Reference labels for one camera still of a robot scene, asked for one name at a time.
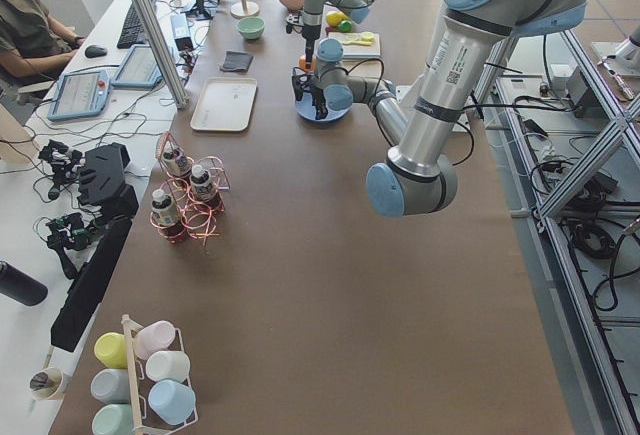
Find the wooden cutting board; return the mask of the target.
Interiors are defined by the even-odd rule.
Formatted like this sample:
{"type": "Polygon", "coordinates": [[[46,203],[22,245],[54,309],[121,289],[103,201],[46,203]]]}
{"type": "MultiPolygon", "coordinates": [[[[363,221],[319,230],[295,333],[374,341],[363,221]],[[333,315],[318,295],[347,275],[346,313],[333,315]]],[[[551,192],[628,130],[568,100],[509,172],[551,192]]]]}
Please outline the wooden cutting board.
{"type": "Polygon", "coordinates": [[[382,71],[381,42],[379,35],[373,46],[345,46],[343,47],[342,65],[351,75],[378,78],[382,71]]]}

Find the black keyboard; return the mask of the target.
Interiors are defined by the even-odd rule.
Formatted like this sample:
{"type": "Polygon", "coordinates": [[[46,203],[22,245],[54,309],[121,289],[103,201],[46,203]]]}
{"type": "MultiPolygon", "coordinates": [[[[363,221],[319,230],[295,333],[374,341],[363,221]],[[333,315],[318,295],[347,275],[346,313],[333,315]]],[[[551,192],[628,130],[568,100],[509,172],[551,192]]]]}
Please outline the black keyboard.
{"type": "Polygon", "coordinates": [[[144,27],[135,7],[130,5],[124,18],[116,47],[118,49],[128,49],[133,45],[143,44],[145,41],[144,27]]]}

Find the green bowl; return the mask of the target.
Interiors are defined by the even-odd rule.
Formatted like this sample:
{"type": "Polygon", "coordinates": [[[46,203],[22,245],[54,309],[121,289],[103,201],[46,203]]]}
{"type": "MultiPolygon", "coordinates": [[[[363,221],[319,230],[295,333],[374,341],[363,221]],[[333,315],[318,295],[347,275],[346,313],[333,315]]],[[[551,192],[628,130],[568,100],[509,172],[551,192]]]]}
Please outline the green bowl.
{"type": "Polygon", "coordinates": [[[236,25],[240,36],[246,41],[258,40],[264,33],[265,21],[261,17],[246,17],[240,19],[236,25]]]}

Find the seated person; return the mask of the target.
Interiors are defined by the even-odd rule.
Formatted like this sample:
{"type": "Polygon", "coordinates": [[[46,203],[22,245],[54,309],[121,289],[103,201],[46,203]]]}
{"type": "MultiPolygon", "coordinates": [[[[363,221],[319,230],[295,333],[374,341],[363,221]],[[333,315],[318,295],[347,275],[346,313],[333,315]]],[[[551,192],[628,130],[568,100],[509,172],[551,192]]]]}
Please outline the seated person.
{"type": "Polygon", "coordinates": [[[41,0],[1,0],[1,70],[21,84],[57,79],[85,40],[41,0]]]}

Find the cream rabbit tray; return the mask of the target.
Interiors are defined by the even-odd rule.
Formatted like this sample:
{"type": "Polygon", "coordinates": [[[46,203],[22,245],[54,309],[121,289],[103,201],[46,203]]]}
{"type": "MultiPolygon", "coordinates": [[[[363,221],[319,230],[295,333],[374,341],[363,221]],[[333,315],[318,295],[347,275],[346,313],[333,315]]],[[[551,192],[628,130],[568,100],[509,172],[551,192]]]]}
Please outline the cream rabbit tray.
{"type": "Polygon", "coordinates": [[[190,127],[201,132],[244,131],[249,125],[257,87],[253,78],[208,78],[200,92],[190,127]]]}

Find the tea bottle rear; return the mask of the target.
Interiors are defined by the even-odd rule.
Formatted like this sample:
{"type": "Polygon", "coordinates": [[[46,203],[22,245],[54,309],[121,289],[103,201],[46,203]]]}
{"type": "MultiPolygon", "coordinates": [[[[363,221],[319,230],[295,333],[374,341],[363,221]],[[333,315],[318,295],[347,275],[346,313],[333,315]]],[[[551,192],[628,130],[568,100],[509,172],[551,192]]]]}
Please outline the tea bottle rear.
{"type": "Polygon", "coordinates": [[[191,173],[191,162],[177,146],[165,145],[162,152],[167,173],[175,178],[188,178],[191,173]]]}

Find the blue plate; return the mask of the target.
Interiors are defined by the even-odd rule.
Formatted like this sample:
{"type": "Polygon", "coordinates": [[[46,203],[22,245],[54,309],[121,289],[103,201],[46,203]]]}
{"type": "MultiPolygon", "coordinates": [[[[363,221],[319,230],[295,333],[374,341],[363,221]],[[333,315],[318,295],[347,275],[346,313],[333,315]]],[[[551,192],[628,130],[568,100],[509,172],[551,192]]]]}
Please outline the blue plate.
{"type": "Polygon", "coordinates": [[[297,114],[307,122],[312,124],[331,124],[342,119],[349,109],[333,110],[326,108],[324,111],[318,110],[318,108],[312,103],[311,99],[303,98],[301,101],[294,103],[297,114]]]}

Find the blue teach pendant near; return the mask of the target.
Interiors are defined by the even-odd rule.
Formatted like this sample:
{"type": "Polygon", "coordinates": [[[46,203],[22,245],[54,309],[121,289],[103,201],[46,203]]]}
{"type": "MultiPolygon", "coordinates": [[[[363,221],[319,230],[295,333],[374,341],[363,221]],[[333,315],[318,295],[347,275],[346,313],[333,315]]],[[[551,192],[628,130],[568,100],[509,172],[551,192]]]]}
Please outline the blue teach pendant near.
{"type": "Polygon", "coordinates": [[[110,91],[110,76],[106,70],[63,74],[47,119],[62,121],[99,115],[106,106],[110,91]]]}

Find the blue teach pendant far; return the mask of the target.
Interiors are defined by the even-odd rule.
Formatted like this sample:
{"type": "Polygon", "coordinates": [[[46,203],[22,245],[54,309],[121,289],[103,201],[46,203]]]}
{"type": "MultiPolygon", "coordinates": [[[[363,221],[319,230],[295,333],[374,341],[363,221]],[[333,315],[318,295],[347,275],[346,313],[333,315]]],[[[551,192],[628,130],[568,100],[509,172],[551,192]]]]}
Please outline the blue teach pendant far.
{"type": "Polygon", "coordinates": [[[111,79],[111,85],[118,89],[144,90],[155,87],[161,78],[152,48],[137,44],[129,48],[111,79]]]}

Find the orange fruit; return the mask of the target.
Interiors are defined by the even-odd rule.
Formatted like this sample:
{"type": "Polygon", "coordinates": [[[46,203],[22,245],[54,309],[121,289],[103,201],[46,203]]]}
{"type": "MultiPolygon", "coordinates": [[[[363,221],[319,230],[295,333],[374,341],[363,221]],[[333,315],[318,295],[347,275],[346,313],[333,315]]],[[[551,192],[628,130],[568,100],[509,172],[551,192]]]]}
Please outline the orange fruit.
{"type": "Polygon", "coordinates": [[[303,70],[312,70],[313,61],[308,61],[305,56],[301,56],[298,60],[298,66],[303,70]]]}

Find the black computer mouse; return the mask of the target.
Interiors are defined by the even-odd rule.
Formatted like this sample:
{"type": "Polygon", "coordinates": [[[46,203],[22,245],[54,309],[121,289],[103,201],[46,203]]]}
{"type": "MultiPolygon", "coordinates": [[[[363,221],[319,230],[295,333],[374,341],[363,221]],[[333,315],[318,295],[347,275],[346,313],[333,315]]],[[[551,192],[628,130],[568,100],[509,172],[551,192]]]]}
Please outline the black computer mouse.
{"type": "Polygon", "coordinates": [[[108,50],[105,47],[99,45],[85,45],[84,55],[88,59],[101,58],[108,54],[108,50]]]}

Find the paper cup with utensils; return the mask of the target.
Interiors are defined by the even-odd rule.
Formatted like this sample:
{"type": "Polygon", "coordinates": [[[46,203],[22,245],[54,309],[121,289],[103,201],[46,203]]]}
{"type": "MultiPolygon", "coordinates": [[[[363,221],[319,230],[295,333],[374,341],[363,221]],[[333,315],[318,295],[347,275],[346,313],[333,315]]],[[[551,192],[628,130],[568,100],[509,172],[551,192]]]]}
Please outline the paper cup with utensils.
{"type": "Polygon", "coordinates": [[[56,367],[47,367],[29,380],[29,393],[33,400],[61,400],[71,377],[56,367]]]}

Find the black water bottle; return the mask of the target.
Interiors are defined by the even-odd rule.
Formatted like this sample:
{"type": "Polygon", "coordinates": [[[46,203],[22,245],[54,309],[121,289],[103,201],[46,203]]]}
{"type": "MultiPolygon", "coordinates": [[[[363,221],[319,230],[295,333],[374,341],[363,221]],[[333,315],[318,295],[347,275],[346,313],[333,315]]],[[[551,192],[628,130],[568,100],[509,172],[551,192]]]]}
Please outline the black water bottle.
{"type": "Polygon", "coordinates": [[[1,262],[1,294],[25,306],[35,306],[48,295],[47,287],[6,261],[1,262]]]}

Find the wooden cup tree stand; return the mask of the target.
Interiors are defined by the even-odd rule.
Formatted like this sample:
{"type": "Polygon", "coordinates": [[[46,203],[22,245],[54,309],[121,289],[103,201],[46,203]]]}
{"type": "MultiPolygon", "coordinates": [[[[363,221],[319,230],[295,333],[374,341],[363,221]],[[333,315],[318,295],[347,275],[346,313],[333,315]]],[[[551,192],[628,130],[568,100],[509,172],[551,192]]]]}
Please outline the wooden cup tree stand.
{"type": "Polygon", "coordinates": [[[230,14],[238,20],[255,17],[259,14],[259,11],[259,5],[249,0],[240,0],[230,8],[230,14]]]}

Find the green lime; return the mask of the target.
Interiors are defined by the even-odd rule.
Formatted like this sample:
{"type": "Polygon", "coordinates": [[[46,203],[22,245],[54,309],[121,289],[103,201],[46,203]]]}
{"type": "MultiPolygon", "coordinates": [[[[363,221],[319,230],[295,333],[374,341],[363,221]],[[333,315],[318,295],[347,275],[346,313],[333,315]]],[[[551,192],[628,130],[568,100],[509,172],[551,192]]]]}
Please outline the green lime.
{"type": "Polygon", "coordinates": [[[339,23],[337,28],[342,33],[349,33],[353,30],[353,24],[350,20],[343,20],[339,23]]]}

